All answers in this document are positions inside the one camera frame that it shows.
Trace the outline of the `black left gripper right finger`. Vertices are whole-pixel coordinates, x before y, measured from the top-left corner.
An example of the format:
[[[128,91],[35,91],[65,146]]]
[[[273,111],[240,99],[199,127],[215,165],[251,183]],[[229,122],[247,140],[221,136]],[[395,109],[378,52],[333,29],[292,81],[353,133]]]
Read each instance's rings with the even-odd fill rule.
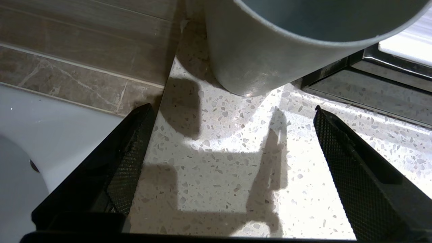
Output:
[[[315,132],[356,239],[430,242],[431,198],[339,117],[315,110]]]

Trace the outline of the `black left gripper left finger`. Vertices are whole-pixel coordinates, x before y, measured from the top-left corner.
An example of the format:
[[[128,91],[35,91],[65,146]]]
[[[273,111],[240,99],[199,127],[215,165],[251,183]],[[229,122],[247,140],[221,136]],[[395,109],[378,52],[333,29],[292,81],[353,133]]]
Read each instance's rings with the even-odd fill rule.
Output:
[[[154,123],[150,104],[133,109],[34,209],[36,230],[122,231]]]

